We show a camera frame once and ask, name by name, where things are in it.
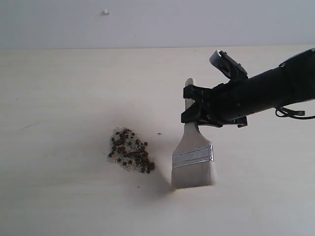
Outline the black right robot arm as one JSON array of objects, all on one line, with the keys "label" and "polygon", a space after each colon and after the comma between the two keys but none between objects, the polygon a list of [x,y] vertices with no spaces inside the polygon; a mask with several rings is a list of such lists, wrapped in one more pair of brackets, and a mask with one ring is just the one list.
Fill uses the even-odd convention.
[{"label": "black right robot arm", "polygon": [[283,117],[307,119],[304,111],[287,105],[315,98],[315,50],[301,52],[274,69],[249,78],[246,70],[222,50],[209,58],[229,82],[213,88],[186,85],[183,98],[193,104],[181,114],[182,123],[223,127],[247,126],[247,116],[275,108]]}]

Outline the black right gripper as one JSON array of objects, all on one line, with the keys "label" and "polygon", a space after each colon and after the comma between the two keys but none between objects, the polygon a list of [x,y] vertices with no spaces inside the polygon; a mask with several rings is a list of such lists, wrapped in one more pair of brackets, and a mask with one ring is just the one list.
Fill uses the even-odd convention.
[{"label": "black right gripper", "polygon": [[233,100],[234,83],[219,84],[214,88],[202,88],[194,85],[185,86],[183,98],[196,101],[181,114],[181,123],[197,122],[198,125],[206,125],[221,128],[224,125],[236,125],[246,127],[247,116],[232,111],[238,108]]}]

